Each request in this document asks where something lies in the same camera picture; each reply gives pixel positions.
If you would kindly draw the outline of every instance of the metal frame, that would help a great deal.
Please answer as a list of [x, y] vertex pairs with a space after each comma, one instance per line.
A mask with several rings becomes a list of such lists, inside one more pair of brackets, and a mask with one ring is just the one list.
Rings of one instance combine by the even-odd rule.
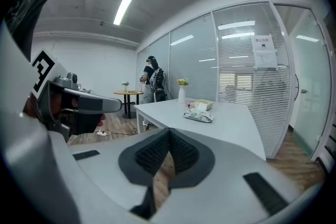
[[[226, 9], [226, 8], [231, 8], [231, 7], [236, 7], [236, 6], [242, 6], [242, 5], [249, 5], [249, 4], [259, 4], [259, 3], [268, 3], [270, 8], [273, 11], [273, 14], [276, 17], [276, 20], [280, 26], [281, 31], [283, 31], [285, 33], [284, 35], [284, 40], [285, 40], [285, 45], [287, 47], [288, 50], [288, 54], [289, 54], [289, 59], [290, 59], [290, 69], [291, 69], [291, 73], [292, 73], [292, 91], [291, 91], [291, 102], [290, 102], [290, 107], [289, 107], [289, 114], [287, 117], [287, 121], [286, 121], [286, 125], [289, 125], [289, 121], [291, 118], [291, 114], [292, 114], [292, 109], [293, 109], [293, 103], [294, 103], [294, 95], [295, 95], [295, 76], [293, 76], [293, 74], [295, 74], [295, 64], [294, 64], [294, 60], [293, 60], [293, 54], [292, 54], [292, 49], [291, 49], [291, 45], [290, 45], [290, 41], [289, 41], [289, 37], [288, 37], [288, 33], [287, 30], [285, 28], [285, 25], [278, 13], [278, 11], [275, 8], [275, 5], [287, 5], [287, 6], [294, 6], [294, 7], [301, 7], [301, 8], [305, 8], [305, 9], [309, 9], [312, 11], [313, 15], [315, 16], [315, 18], [317, 19], [318, 24], [320, 25], [322, 34], [325, 38], [326, 41], [326, 46], [328, 49], [328, 56], [329, 56], [329, 62], [330, 62], [330, 72], [331, 72], [331, 99], [330, 99], [330, 107], [329, 107], [329, 111], [328, 111], [328, 117], [327, 117], [327, 121], [326, 121], [326, 125], [324, 127], [323, 133], [322, 133], [322, 139], [320, 140], [320, 143], [318, 144], [317, 148], [315, 149], [311, 159], [315, 159], [318, 155], [319, 152], [321, 151], [321, 148], [323, 149], [324, 144], [326, 143], [327, 139], [328, 139], [328, 135], [331, 130], [331, 126], [332, 126], [332, 120], [333, 120], [333, 115], [336, 111], [336, 97], [335, 97], [335, 89], [336, 89], [336, 72], [334, 70], [336, 70], [336, 62], [335, 62], [335, 55], [333, 53], [333, 47], [332, 47], [332, 42], [328, 33], [328, 30], [325, 26], [325, 24], [316, 16], [316, 12], [314, 12], [314, 9], [312, 7], [311, 4], [308, 3], [302, 3], [302, 2], [296, 2], [296, 1], [287, 1], [287, 0], [257, 0], [257, 1], [243, 1], [243, 2], [238, 2], [235, 4], [228, 4], [228, 5], [224, 5], [218, 8], [212, 8], [210, 10], [207, 10], [201, 14], [197, 14], [196, 16], [193, 16], [191, 18], [189, 18], [186, 21], [181, 22], [180, 24], [176, 25], [174, 28], [170, 29], [169, 31], [164, 32], [162, 35], [160, 35], [158, 38], [156, 38], [154, 41], [152, 41], [150, 44], [154, 43], [155, 41], [157, 41], [158, 39], [160, 39], [161, 37], [163, 37], [164, 35], [169, 34], [169, 55], [168, 55], [168, 78], [169, 78], [169, 70], [170, 70], [170, 43], [171, 43], [171, 31], [181, 27], [182, 25], [189, 23], [192, 20], [195, 20], [199, 17], [202, 17], [208, 13], [211, 14], [212, 20], [213, 20], [213, 27], [214, 27], [214, 33], [215, 33], [215, 42], [216, 42], [216, 50], [217, 50], [217, 91], [216, 91], [216, 100], [218, 100], [218, 89], [219, 89], [219, 57], [218, 57], [218, 41], [217, 41], [217, 31], [216, 31], [216, 25], [215, 25], [215, 21], [214, 21], [214, 16], [213, 13], [222, 9]], [[143, 49], [145, 49], [145, 47], [143, 47], [141, 50], [141, 46], [138, 47], [137, 49], [137, 54], [139, 52], [141, 52]], [[170, 92], [170, 79], [168, 81], [168, 88], [169, 88], [169, 92]], [[283, 131], [282, 137], [280, 139], [280, 141], [278, 142], [278, 145], [272, 155], [272, 157], [275, 156], [275, 154], [278, 152], [279, 147], [281, 146], [283, 139], [285, 137], [287, 133], [287, 130]]]
[[170, 44], [171, 44], [171, 31], [169, 31], [169, 49], [168, 49], [168, 82], [167, 82], [167, 85], [168, 85], [168, 96], [167, 96], [167, 99], [169, 100], [169, 97], [170, 97]]
[[[295, 74], [294, 56], [293, 56], [293, 51], [292, 51], [292, 47], [290, 45], [290, 40], [289, 40], [289, 36], [288, 36], [287, 30], [286, 30], [285, 24], [282, 21], [279, 12], [278, 12], [277, 8], [275, 7], [275, 5], [273, 4], [273, 2], [269, 2], [268, 4], [269, 4], [277, 22], [278, 22], [278, 24], [279, 24], [280, 30], [284, 33], [283, 38], [285, 40], [285, 46], [287, 48], [289, 62], [290, 62], [289, 68], [290, 68], [290, 73], [291, 73], [291, 76], [292, 76], [292, 85], [291, 85], [292, 87], [291, 87], [291, 94], [290, 94], [289, 111], [288, 111], [288, 116], [287, 116], [286, 124], [285, 124], [285, 126], [289, 126], [289, 122], [290, 122], [290, 119], [292, 117], [292, 112], [293, 112], [293, 107], [294, 107], [294, 100], [295, 100], [295, 76], [293, 76], [293, 74]], [[278, 141], [278, 144], [276, 145], [276, 147], [275, 147], [275, 149], [272, 153], [271, 158], [274, 158], [275, 155], [278, 153], [279, 148], [282, 145], [282, 142], [283, 142], [283, 140], [286, 136], [287, 129], [288, 128], [285, 128], [283, 130], [282, 135], [280, 137], [280, 140]]]
[[336, 96], [335, 96], [335, 89], [336, 89], [336, 58], [335, 58], [335, 53], [334, 53], [334, 48], [332, 45], [332, 41], [329, 35], [329, 32], [327, 30], [326, 25], [324, 24], [324, 22], [322, 20], [320, 20], [314, 13], [313, 9], [311, 9], [317, 23], [320, 26], [322, 35], [324, 37], [324, 41], [326, 43], [326, 48], [328, 51], [328, 57], [329, 57], [329, 66], [330, 66], [330, 105], [329, 105], [329, 110], [328, 110], [328, 116], [327, 116], [327, 120], [323, 129], [323, 132], [321, 134], [320, 137], [320, 141], [316, 147], [316, 149], [314, 150], [311, 159], [315, 160], [317, 157], [319, 157], [319, 155], [322, 153], [325, 144], [328, 141], [329, 138], [329, 134], [332, 130], [332, 124], [333, 124], [333, 120], [335, 117], [335, 113], [336, 113]]
[[216, 101], [218, 101], [218, 95], [219, 95], [219, 51], [218, 51], [218, 33], [216, 30], [216, 23], [213, 12], [211, 12], [211, 19], [214, 26], [215, 31], [215, 44], [216, 44], [216, 55], [217, 55], [217, 91], [216, 91]]

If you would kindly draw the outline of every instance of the window blind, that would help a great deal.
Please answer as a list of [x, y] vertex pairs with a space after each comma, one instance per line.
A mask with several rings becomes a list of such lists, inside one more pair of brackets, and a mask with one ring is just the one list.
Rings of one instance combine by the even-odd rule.
[[213, 21], [204, 15], [171, 31], [170, 94], [178, 98], [177, 79], [188, 79], [186, 96], [216, 100], [217, 53]]
[[154, 56], [159, 64], [159, 67], [163, 70], [164, 74], [166, 74], [164, 91], [168, 96], [169, 33], [150, 44], [148, 56]]
[[[280, 27], [268, 3], [222, 9], [214, 12], [214, 19], [218, 33], [218, 100], [248, 105], [266, 157], [272, 157], [288, 127], [292, 88], [290, 61]], [[278, 70], [256, 70], [251, 35], [269, 34], [277, 49]]]

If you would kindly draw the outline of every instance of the paper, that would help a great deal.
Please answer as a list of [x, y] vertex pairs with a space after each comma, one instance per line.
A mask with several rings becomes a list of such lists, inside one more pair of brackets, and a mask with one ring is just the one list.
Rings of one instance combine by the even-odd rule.
[[251, 36], [255, 68], [278, 68], [271, 35]]
[[253, 50], [274, 50], [271, 35], [251, 36]]
[[260, 51], [255, 50], [254, 52], [255, 66], [258, 67], [274, 67], [277, 68], [277, 58], [274, 51]]
[[196, 110], [206, 111], [207, 104], [205, 103], [197, 103], [195, 106]]

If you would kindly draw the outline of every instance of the small flower vase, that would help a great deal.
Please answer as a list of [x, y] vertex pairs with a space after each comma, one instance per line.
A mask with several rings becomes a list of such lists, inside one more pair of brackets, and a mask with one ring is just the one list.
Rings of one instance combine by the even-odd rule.
[[178, 102], [179, 103], [185, 103], [185, 86], [186, 85], [180, 85], [180, 91], [178, 95]]

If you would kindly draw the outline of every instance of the door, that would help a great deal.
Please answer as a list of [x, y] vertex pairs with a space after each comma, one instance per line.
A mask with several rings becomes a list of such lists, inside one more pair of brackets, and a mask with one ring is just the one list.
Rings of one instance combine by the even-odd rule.
[[327, 46], [309, 9], [276, 5], [292, 47], [300, 89], [293, 107], [293, 136], [312, 155], [326, 124], [331, 94]]

